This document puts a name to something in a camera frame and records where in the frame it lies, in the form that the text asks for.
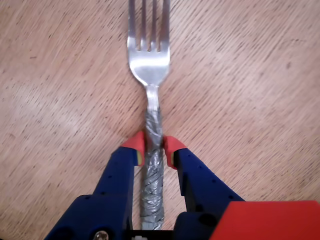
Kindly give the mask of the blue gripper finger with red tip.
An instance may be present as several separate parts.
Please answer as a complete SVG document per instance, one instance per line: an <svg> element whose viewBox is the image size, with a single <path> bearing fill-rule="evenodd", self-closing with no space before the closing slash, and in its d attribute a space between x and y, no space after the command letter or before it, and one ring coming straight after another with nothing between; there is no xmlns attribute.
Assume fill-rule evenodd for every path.
<svg viewBox="0 0 320 240"><path fill-rule="evenodd" d="M175 221L172 239L208 240L229 203L242 198L175 137L165 136L163 147L168 166L177 170L186 206Z"/></svg>
<svg viewBox="0 0 320 240"><path fill-rule="evenodd" d="M110 156L92 194L77 197L46 236L47 240L92 240L105 232L124 240L132 227L134 168L145 161L144 133L139 131Z"/></svg>

